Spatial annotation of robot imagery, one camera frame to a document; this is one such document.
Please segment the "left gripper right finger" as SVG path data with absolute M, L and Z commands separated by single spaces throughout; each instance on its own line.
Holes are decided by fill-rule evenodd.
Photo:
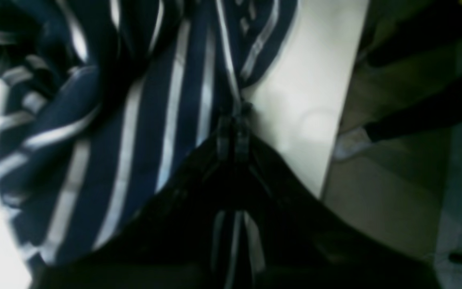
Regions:
M 375 241 L 326 208 L 281 156 L 235 119 L 235 159 L 246 166 L 263 258 L 255 289 L 440 289 L 431 267 Z

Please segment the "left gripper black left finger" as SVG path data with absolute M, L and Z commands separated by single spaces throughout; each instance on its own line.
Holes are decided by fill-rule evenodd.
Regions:
M 32 289 L 215 289 L 226 211 L 216 172 L 233 159 L 235 119 L 194 150 L 163 189 L 106 245 L 64 267 L 47 267 Z

